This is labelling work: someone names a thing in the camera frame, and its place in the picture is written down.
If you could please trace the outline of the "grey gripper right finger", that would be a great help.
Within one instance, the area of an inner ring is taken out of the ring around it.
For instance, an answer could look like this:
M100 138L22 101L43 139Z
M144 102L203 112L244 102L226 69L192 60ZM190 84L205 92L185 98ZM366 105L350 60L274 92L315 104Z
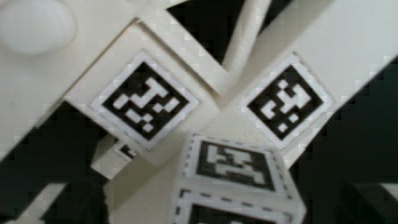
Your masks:
M356 186L354 224L398 224L398 183Z

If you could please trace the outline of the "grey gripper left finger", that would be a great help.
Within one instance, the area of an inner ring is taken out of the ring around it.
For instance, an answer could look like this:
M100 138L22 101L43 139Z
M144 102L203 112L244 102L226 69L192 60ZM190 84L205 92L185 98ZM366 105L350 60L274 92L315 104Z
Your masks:
M11 224L107 224L103 188L91 183L52 183Z

